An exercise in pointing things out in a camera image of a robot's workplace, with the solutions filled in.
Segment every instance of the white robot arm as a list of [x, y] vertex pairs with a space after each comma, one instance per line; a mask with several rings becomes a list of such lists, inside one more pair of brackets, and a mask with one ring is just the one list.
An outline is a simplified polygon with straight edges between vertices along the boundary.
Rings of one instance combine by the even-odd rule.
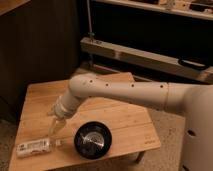
[[213, 170], [213, 86], [161, 82], [106, 82], [93, 74], [74, 76], [51, 114], [60, 129], [88, 97], [106, 97], [176, 114], [185, 114], [186, 128], [180, 170]]

